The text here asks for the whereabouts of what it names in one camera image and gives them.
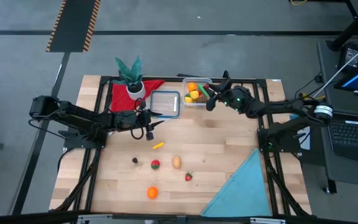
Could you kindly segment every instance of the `laptop keyboard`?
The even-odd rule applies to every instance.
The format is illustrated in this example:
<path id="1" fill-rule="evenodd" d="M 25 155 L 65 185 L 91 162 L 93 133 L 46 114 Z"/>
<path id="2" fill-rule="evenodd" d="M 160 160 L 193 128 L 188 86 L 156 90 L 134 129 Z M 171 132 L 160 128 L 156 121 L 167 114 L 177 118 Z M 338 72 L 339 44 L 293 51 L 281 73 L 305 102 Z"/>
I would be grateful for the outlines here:
<path id="1" fill-rule="evenodd" d="M 358 147 L 358 124 L 332 122 L 329 129 L 333 144 Z"/>

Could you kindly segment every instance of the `red fruit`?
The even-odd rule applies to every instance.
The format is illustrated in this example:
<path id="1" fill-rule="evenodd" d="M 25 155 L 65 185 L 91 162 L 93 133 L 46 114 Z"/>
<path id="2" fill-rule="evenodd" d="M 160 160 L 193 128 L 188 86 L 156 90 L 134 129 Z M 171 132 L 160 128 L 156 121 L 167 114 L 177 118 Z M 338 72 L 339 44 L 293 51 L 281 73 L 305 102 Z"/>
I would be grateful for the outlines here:
<path id="1" fill-rule="evenodd" d="M 191 173 L 190 172 L 187 172 L 186 173 L 186 176 L 185 176 L 185 181 L 189 181 L 189 180 L 191 180 L 193 178 L 193 176 L 191 175 Z"/>
<path id="2" fill-rule="evenodd" d="M 160 161 L 158 160 L 153 160 L 152 161 L 152 169 L 158 169 L 160 167 Z"/>

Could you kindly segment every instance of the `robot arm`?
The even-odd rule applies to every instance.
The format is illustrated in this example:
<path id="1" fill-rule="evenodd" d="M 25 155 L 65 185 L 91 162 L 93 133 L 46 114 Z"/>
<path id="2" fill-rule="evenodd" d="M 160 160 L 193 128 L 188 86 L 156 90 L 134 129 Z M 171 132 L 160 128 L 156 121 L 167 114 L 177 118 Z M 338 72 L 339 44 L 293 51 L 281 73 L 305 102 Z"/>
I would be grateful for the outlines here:
<path id="1" fill-rule="evenodd" d="M 132 131 L 145 128 L 147 140 L 153 139 L 151 132 L 160 122 L 151 124 L 151 117 L 158 116 L 145 109 L 145 102 L 141 101 L 137 111 L 120 111 L 117 113 L 95 113 L 75 106 L 68 101 L 59 101 L 51 96 L 38 96 L 33 99 L 30 116 L 33 120 L 54 120 L 78 131 L 87 141 L 105 142 L 109 131 Z"/>
<path id="2" fill-rule="evenodd" d="M 234 86 L 228 73 L 227 79 L 219 85 L 209 85 L 206 109 L 212 111 L 216 102 L 223 102 L 226 106 L 236 110 L 239 114 L 245 114 L 248 118 L 260 118 L 266 114 L 293 113 L 298 117 L 285 123 L 273 123 L 268 129 L 259 129 L 260 143 L 273 144 L 277 149 L 289 148 L 287 151 L 299 151 L 297 133 L 299 130 L 311 126 L 327 126 L 333 116 L 333 109 L 324 102 L 317 100 L 284 100 L 264 103 L 256 100 L 249 89 L 243 86 Z"/>

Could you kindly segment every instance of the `wooden table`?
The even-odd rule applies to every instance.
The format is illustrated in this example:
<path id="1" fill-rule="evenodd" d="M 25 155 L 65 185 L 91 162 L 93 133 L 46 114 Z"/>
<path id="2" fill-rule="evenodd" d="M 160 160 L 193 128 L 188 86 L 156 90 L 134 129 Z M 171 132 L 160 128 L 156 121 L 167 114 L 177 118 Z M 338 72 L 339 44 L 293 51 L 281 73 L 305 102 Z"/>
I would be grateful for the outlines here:
<path id="1" fill-rule="evenodd" d="M 100 76 L 83 77 L 76 105 L 94 109 L 99 81 Z M 160 89 L 181 92 L 181 85 L 181 82 L 166 82 Z M 253 93 L 252 85 L 244 86 Z M 267 86 L 270 101 L 285 98 L 280 80 L 267 80 Z M 273 119 L 284 122 L 288 120 L 288 114 L 275 114 Z M 257 119 L 248 119 L 224 104 L 216 103 L 212 112 L 205 108 L 185 107 L 178 119 L 156 127 L 152 141 L 145 138 L 135 140 L 130 132 L 115 132 L 108 137 L 101 153 L 91 211 L 199 215 L 227 179 L 258 148 L 257 128 Z M 153 145 L 162 141 L 165 142 L 163 147 L 152 149 Z M 50 208 L 59 206 L 77 184 L 84 151 L 75 149 L 63 158 Z M 174 156 L 181 157 L 180 170 L 172 167 Z M 264 160 L 259 156 L 269 198 Z M 138 164 L 131 161 L 134 157 L 139 160 Z M 302 208 L 311 213 L 299 161 L 289 153 L 281 153 L 280 157 L 287 188 Z M 158 170 L 150 167 L 153 159 L 161 162 Z M 194 178 L 186 182 L 188 171 L 193 172 Z M 159 195 L 154 200 L 146 194 L 147 188 L 152 185 L 159 189 Z M 80 208 L 85 206 L 87 191 L 85 186 Z M 283 213 L 277 186 L 275 192 L 278 209 Z"/>

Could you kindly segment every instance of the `potted plant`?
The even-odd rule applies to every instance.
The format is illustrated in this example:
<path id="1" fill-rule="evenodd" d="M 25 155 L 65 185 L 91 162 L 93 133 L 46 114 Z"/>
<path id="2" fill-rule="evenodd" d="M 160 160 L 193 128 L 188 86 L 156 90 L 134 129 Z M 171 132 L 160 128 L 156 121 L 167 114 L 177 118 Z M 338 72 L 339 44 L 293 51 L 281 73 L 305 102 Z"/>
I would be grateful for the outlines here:
<path id="1" fill-rule="evenodd" d="M 139 59 L 139 56 L 136 57 L 131 69 L 117 57 L 116 62 L 121 80 L 114 80 L 114 83 L 126 85 L 128 95 L 131 99 L 136 100 L 138 98 L 143 98 L 146 94 L 146 90 L 142 82 L 142 75 L 140 74 L 140 71 L 142 70 L 142 61 Z"/>

